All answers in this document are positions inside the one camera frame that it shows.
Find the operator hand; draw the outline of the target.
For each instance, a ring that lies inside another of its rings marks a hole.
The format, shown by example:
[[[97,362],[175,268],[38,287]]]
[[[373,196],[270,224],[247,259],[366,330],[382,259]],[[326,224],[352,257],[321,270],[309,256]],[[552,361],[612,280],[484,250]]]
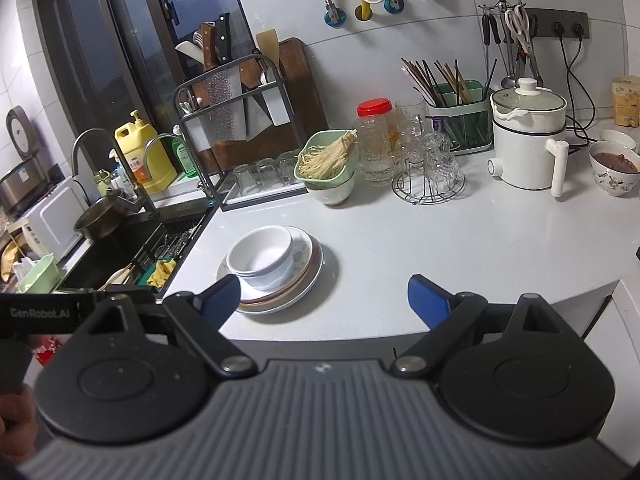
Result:
[[[12,464],[19,464],[35,453],[38,434],[32,390],[26,385],[20,393],[1,396],[0,453]]]

